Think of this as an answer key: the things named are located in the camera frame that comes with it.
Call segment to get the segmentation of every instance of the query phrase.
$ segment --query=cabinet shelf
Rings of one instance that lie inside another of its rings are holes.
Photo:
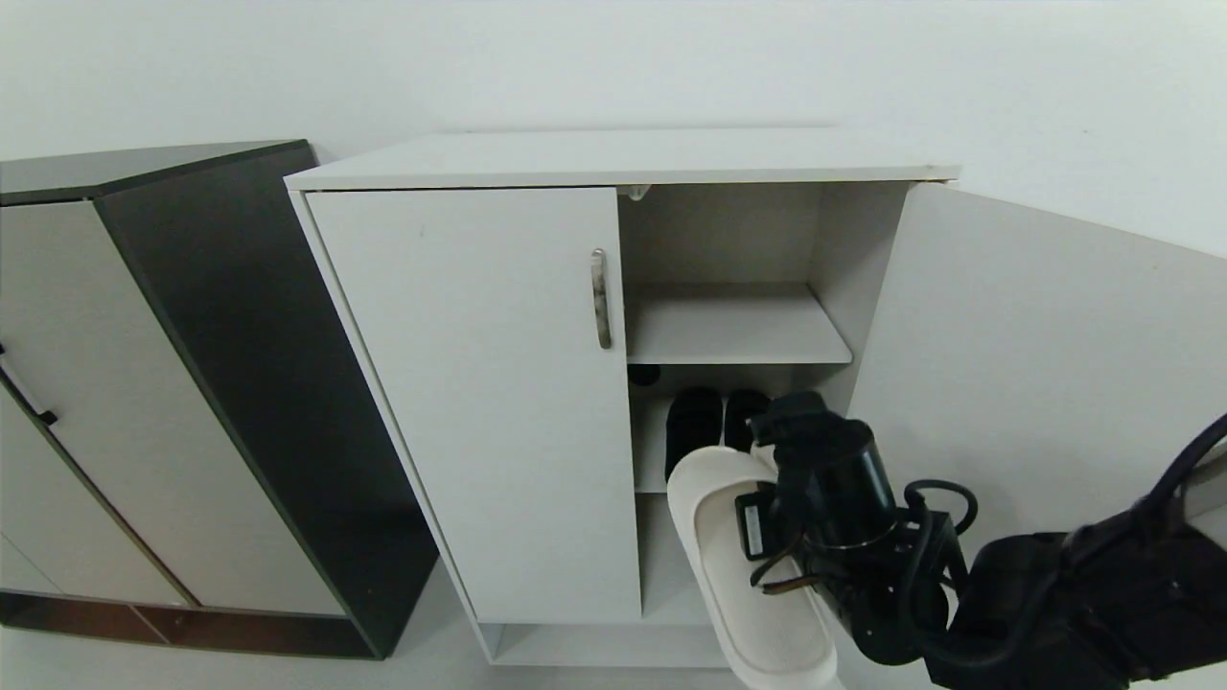
[[[804,284],[639,284],[626,290],[633,365],[848,363]]]
[[[694,572],[664,495],[638,496],[639,567],[643,587],[642,625],[710,627]]]
[[[634,492],[665,492],[665,420],[670,398],[631,400],[631,454]]]

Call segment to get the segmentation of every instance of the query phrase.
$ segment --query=black handle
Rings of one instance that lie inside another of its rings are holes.
[[[0,343],[0,356],[4,356],[4,344]],[[17,406],[21,408],[22,411],[32,419],[40,421],[44,426],[52,426],[53,424],[60,421],[59,415],[52,410],[43,410],[42,413],[34,411],[34,405],[29,404],[29,399],[27,399],[21,389],[17,388],[17,383],[9,377],[9,372],[4,371],[2,366],[0,366],[0,386],[4,386],[9,394],[12,395],[12,399],[17,401]]]

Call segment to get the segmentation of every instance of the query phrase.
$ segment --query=metal door handle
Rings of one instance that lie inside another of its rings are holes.
[[[29,398],[26,397],[26,394],[21,390],[21,387],[17,386],[17,382],[13,381],[13,378],[9,376],[9,372],[5,371],[4,355],[4,344],[0,344],[0,384],[9,390],[9,394],[17,401],[17,406],[26,410],[29,416],[43,422],[45,426],[52,426],[53,424],[60,421],[60,417],[52,410],[43,410],[40,413],[34,411],[34,405],[29,401]]]
[[[593,307],[596,311],[596,341],[601,350],[614,346],[614,334],[610,330],[610,301],[605,287],[605,249],[593,250]]]

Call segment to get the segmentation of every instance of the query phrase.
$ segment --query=black slipper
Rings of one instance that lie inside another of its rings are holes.
[[[710,388],[687,388],[669,406],[665,420],[665,481],[691,451],[720,444],[724,401]]]
[[[767,411],[771,398],[757,390],[734,390],[724,410],[724,444],[748,453],[755,443],[750,431],[750,417]]]

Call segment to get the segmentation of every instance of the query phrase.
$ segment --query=white wall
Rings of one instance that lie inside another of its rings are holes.
[[[964,162],[964,189],[1227,257],[1225,66],[1218,2],[0,0],[0,158],[850,124]]]

